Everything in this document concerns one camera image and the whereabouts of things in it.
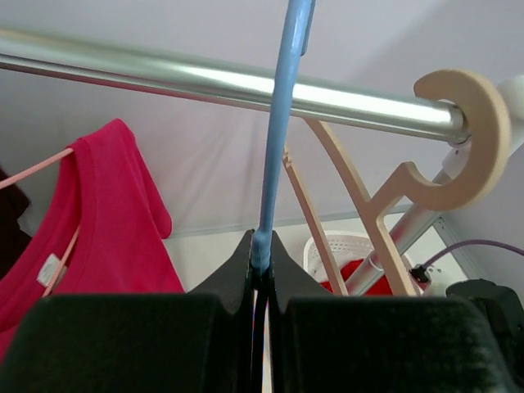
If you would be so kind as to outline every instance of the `blue hanger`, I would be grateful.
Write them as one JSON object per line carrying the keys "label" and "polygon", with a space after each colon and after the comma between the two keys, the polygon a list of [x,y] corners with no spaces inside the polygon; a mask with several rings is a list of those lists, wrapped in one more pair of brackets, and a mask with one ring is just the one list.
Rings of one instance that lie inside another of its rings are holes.
{"label": "blue hanger", "polygon": [[251,243],[251,266],[257,274],[262,274],[269,267],[275,201],[293,102],[293,87],[300,56],[305,54],[308,47],[314,5],[315,0],[290,0],[287,6],[269,114],[260,223]]}

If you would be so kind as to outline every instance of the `clothing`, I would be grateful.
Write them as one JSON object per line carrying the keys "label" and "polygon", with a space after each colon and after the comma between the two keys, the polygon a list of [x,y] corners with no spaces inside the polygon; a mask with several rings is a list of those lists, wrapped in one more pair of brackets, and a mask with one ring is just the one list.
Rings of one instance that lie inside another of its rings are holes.
{"label": "clothing", "polygon": [[[8,177],[0,168],[0,180]],[[31,241],[31,236],[18,225],[18,219],[28,206],[29,198],[16,185],[0,190],[0,279]]]}
{"label": "clothing", "polygon": [[[342,279],[346,281],[351,276],[351,274],[353,274],[353,272],[360,266],[360,264],[363,261],[364,260],[352,260],[348,262],[347,264],[345,264],[341,268]],[[321,282],[320,285],[322,285],[328,291],[333,292],[329,281]],[[382,276],[366,292],[366,296],[391,296],[391,295],[393,295],[393,291],[391,290],[390,283],[387,281],[386,276]]]}
{"label": "clothing", "polygon": [[61,161],[47,216],[0,281],[0,361],[20,320],[43,294],[37,276],[46,258],[62,257],[78,226],[53,294],[183,292],[161,241],[171,233],[171,218],[124,122],[113,120],[70,147],[74,153]]}

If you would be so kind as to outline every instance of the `clothing tag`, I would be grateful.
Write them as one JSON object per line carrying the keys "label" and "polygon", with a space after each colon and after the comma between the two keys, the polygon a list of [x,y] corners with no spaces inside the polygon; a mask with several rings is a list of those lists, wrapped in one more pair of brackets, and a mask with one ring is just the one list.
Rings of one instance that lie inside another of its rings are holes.
{"label": "clothing tag", "polygon": [[58,257],[54,254],[50,254],[46,259],[45,263],[43,264],[42,268],[40,269],[36,281],[40,282],[46,288],[49,287],[49,283],[51,282],[52,276],[55,275],[56,269],[58,269],[59,264],[60,260],[58,259]]}

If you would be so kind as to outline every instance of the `white basket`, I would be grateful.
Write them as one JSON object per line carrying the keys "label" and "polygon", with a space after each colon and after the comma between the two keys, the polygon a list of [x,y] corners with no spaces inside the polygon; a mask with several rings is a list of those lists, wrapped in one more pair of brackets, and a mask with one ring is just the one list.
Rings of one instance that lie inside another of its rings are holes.
{"label": "white basket", "polygon": [[[365,258],[373,251],[373,244],[371,244],[368,237],[361,233],[347,231],[325,231],[325,233],[327,243],[340,268],[351,260]],[[409,257],[406,254],[402,256],[402,259],[405,263],[409,263]],[[305,243],[302,266],[317,282],[328,280],[328,275],[326,270],[324,270],[320,255],[318,255],[317,246],[314,244],[312,237]]]}

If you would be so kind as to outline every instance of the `silver clothes rail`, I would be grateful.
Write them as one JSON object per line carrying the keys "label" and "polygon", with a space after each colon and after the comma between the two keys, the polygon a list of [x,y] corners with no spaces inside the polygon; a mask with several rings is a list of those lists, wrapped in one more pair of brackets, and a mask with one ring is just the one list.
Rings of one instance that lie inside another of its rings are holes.
{"label": "silver clothes rail", "polygon": [[[0,68],[258,111],[269,111],[273,93],[273,70],[1,26]],[[445,142],[468,137],[448,103],[306,77],[297,80],[291,114]]]}

